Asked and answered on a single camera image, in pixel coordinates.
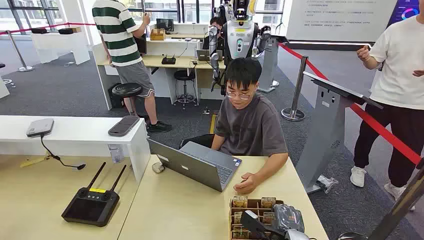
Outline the person's left hand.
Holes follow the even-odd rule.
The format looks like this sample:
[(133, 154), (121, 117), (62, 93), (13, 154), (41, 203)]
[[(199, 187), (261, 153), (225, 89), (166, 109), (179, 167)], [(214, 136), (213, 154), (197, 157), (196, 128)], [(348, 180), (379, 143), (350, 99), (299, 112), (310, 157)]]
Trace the person's left hand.
[(242, 181), (233, 186), (234, 191), (239, 195), (250, 194), (263, 182), (262, 177), (256, 173), (247, 172), (241, 178)]

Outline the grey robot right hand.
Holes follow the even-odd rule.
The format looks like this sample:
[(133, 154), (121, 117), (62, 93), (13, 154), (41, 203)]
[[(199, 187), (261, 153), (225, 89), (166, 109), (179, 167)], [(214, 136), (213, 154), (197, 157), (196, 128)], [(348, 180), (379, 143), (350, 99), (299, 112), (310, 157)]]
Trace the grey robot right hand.
[(303, 216), (300, 210), (286, 204), (275, 204), (272, 208), (274, 220), (272, 226), (280, 232), (294, 229), (305, 232)]

